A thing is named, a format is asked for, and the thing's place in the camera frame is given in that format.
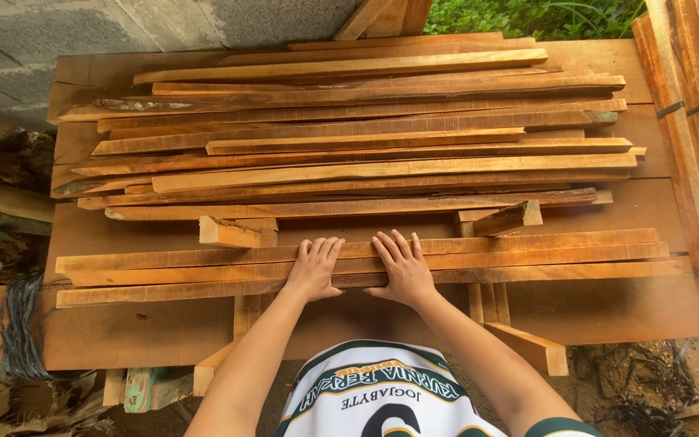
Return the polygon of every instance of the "finger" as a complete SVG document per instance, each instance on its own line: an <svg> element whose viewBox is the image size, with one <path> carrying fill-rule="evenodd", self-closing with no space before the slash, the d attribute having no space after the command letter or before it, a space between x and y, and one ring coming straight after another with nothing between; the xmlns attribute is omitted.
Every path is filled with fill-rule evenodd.
<svg viewBox="0 0 699 437"><path fill-rule="evenodd" d="M422 243L419 242L417 233L412 233L412 248L414 249L414 258L424 261L425 257L422 255Z"/></svg>
<svg viewBox="0 0 699 437"><path fill-rule="evenodd" d="M342 238L341 240L333 243L333 247L331 247L331 251L328 253L328 262L331 263L331 265L334 265L336 259L339 258L339 252L342 251L342 245L345 241L346 240Z"/></svg>
<svg viewBox="0 0 699 437"><path fill-rule="evenodd" d="M374 297L381 297L384 299L384 292L386 290L384 287L368 287L367 289L363 289L363 291Z"/></svg>
<svg viewBox="0 0 699 437"><path fill-rule="evenodd" d="M382 244L381 240L379 240L375 236L372 236L371 244L374 244L374 248L377 250L377 253L379 253L379 256L382 258L382 263L384 264L385 268L388 268L395 263L395 261L393 261L393 257L390 255L390 252L388 251L388 248L385 247L384 244Z"/></svg>
<svg viewBox="0 0 699 437"><path fill-rule="evenodd" d="M401 233L395 229L393 230L393 238L395 238L395 243L398 244L398 248L400 249L403 258L411 260L414 255L412 254L412 250L409 249L409 244L406 243L406 238L404 238L403 235L401 235Z"/></svg>
<svg viewBox="0 0 699 437"><path fill-rule="evenodd" d="M388 248L388 252L390 252L390 256L393 257L393 261L401 261L403 259L401 250L398 248L398 245L395 244L393 239L388 236L388 234L378 232L377 236L379 237L379 240L381 240L382 244Z"/></svg>
<svg viewBox="0 0 699 437"><path fill-rule="evenodd" d="M309 240L304 240L301 242L301 244L298 246L299 258L306 258L306 256L309 254L309 245L311 245L311 241Z"/></svg>
<svg viewBox="0 0 699 437"><path fill-rule="evenodd" d="M312 256L317 255L320 253L320 249L322 248L322 245L325 244L325 239L320 237L315 240L315 243L311 244L311 249L309 250L309 254Z"/></svg>
<svg viewBox="0 0 699 437"><path fill-rule="evenodd" d="M338 236L332 236L331 238L325 240L325 243L322 244L322 247L320 247L320 252L317 254L318 257L325 258L328 256L328 252L331 251L333 248L333 245L339 241Z"/></svg>

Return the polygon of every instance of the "jersey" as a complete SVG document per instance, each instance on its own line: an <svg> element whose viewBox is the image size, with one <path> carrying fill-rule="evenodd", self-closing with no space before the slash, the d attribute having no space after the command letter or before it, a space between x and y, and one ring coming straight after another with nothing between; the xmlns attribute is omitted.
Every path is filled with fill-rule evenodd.
<svg viewBox="0 0 699 437"><path fill-rule="evenodd" d="M341 343L306 362L277 437L506 437L476 413L443 355L394 342ZM549 418L525 437L601 437L570 418Z"/></svg>

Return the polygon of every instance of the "concrete block wall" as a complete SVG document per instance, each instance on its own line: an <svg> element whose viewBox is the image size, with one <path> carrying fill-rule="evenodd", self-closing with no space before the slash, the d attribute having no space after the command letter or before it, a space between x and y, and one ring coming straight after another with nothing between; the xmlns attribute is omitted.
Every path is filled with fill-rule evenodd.
<svg viewBox="0 0 699 437"><path fill-rule="evenodd" d="M361 0L0 0L0 118L34 131L60 55L250 48L335 34Z"/></svg>

